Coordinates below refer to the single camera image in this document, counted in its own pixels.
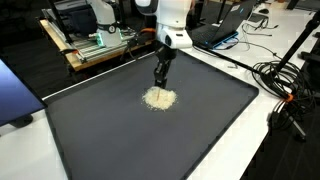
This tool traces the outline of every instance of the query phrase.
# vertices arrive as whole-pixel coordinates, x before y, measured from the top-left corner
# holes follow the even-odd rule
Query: cable
[[[201,50],[196,46],[193,47],[200,52],[222,58],[251,71],[253,79],[261,88],[281,99],[282,103],[275,107],[276,117],[279,116],[283,106],[290,107],[291,110],[285,110],[285,112],[288,113],[288,118],[284,120],[280,126],[275,127],[275,129],[281,129],[285,125],[287,126],[284,129],[290,127],[293,123],[293,121],[289,124],[287,123],[290,117],[301,117],[306,113],[312,112],[315,108],[316,101],[314,92],[296,65],[288,62],[281,72],[277,72],[276,67],[280,61],[260,62],[250,67],[227,56],[211,51],[206,47],[202,47]],[[258,47],[264,48],[278,57],[276,53],[270,49],[260,45],[258,45]]]
[[[263,29],[276,29],[276,28],[279,27],[279,25],[275,25],[274,27],[268,27],[268,25],[269,25],[269,18],[264,18],[264,19],[260,22],[260,24],[259,24],[258,26],[253,26],[253,25],[251,25],[251,24],[249,24],[249,23],[244,23],[244,24],[242,24],[241,28],[242,28],[242,31],[243,31],[244,33],[248,34],[248,35],[272,36],[272,34],[249,33],[249,32],[248,32],[248,28],[249,28],[249,27],[254,28],[254,31],[256,31],[256,30],[258,30],[258,29],[261,29],[261,30],[263,30]]]
[[[269,48],[264,47],[264,46],[262,46],[262,45],[254,44],[254,43],[250,43],[250,42],[243,42],[243,41],[239,41],[238,43],[245,43],[245,44],[249,44],[249,45],[252,45],[252,46],[256,46],[256,47],[263,48],[263,49],[269,51],[274,57],[276,57],[276,58],[278,58],[278,59],[280,59],[280,60],[282,59],[281,57],[279,57],[279,56],[277,55],[277,53],[273,52],[273,51],[270,50]]]
[[[243,28],[243,25],[242,25],[242,34],[243,34],[243,38],[244,38],[244,41],[245,42],[247,42],[246,43],[246,45],[247,45],[247,51],[249,51],[250,50],[250,45],[248,44],[249,43],[249,40],[248,40],[248,36],[247,36],[247,33],[245,33],[245,30],[244,30],[244,28]]]
[[[141,29],[139,33],[136,33],[132,38],[130,38],[128,40],[127,46],[124,49],[124,51],[123,51],[123,53],[122,53],[122,55],[120,57],[120,62],[124,61],[124,55],[127,52],[129,52],[129,54],[130,54],[132,59],[137,60],[132,55],[131,48],[134,47],[134,46],[137,46],[137,45],[141,45],[141,44],[147,42],[148,40],[154,39],[154,37],[152,37],[152,36],[155,36],[155,33],[156,33],[156,30],[153,29],[153,28],[144,28],[144,29]]]
[[[121,30],[121,34],[125,35],[125,36],[134,36],[135,35],[135,31],[128,27],[127,29],[122,29]]]
[[[255,10],[256,8],[257,8],[256,5],[254,5],[253,8],[252,8],[252,10],[251,10],[251,13],[250,13],[249,17],[246,19],[246,23],[248,23],[249,19],[252,17],[253,12],[254,12],[254,10]],[[244,33],[243,29],[242,29],[242,34],[243,34],[242,38],[244,38],[244,40],[245,40],[246,42],[249,42],[249,41],[248,41],[247,34]]]
[[[252,67],[250,67],[250,66],[248,66],[248,65],[246,65],[246,64],[243,64],[243,63],[241,63],[241,62],[239,62],[239,61],[236,61],[236,60],[234,60],[234,59],[231,59],[231,58],[229,58],[229,57],[227,57],[227,56],[224,56],[224,55],[222,55],[222,54],[219,54],[219,53],[217,53],[217,52],[211,51],[211,50],[209,50],[208,48],[203,48],[203,49],[201,49],[200,52],[204,52],[204,51],[205,51],[206,54],[208,54],[208,55],[210,55],[210,56],[219,57],[219,58],[221,58],[221,59],[223,59],[223,60],[226,60],[226,61],[231,62],[231,63],[234,63],[234,64],[236,64],[236,65],[238,65],[238,66],[240,66],[240,67],[243,67],[243,68],[245,68],[245,69],[247,69],[247,70],[249,70],[249,71],[251,71],[251,72],[258,73],[258,71],[256,71],[256,70],[253,69]]]

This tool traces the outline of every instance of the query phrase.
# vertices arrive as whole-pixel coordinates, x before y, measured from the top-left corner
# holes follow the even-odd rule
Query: computer screen
[[[0,59],[0,126],[45,108],[30,88]]]
[[[246,11],[247,13],[245,14],[247,16],[246,18],[249,18],[253,5],[256,4],[257,0],[241,0],[238,2],[238,3],[240,2],[244,3],[248,1],[250,1],[250,3],[247,3],[250,6],[249,7],[250,9],[249,11]],[[221,11],[221,16],[220,16],[219,22],[225,19],[226,15],[230,12],[231,8],[233,7],[232,5],[235,3],[236,2],[227,1],[221,11],[222,1],[220,2],[208,1],[206,5],[203,5],[203,9],[201,12],[201,19],[203,19],[204,20],[203,22],[206,24],[217,24],[220,11]]]

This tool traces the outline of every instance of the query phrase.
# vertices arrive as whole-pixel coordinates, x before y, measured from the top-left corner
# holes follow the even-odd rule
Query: monitor
[[[14,123],[18,119],[23,121],[25,117],[45,107],[45,103],[8,63],[0,59],[0,126]]]

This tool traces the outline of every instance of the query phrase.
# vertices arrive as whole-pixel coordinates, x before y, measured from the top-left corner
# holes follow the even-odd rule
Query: blue screen
[[[44,108],[0,59],[0,126]]]

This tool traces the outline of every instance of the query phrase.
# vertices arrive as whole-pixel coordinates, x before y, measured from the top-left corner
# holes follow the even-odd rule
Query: laptop
[[[255,5],[255,0],[246,0],[234,3],[228,7],[224,20],[220,26],[204,23],[202,26],[193,29],[189,35],[193,44],[198,47],[214,49],[223,42],[236,37],[237,29],[243,20],[247,19]]]

